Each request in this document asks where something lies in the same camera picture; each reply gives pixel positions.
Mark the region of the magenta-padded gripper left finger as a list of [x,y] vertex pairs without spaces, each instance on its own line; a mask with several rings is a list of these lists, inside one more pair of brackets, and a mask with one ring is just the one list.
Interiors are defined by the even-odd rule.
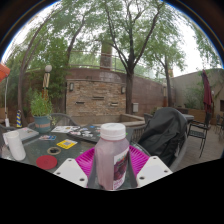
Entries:
[[94,149],[87,150],[76,159],[66,159],[54,174],[78,186],[95,188],[97,183]]

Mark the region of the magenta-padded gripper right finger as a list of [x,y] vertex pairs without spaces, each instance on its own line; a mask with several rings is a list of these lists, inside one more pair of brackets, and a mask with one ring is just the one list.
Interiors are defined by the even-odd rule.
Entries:
[[172,171],[158,156],[148,156],[139,149],[129,147],[129,178],[132,188],[140,188],[157,181]]

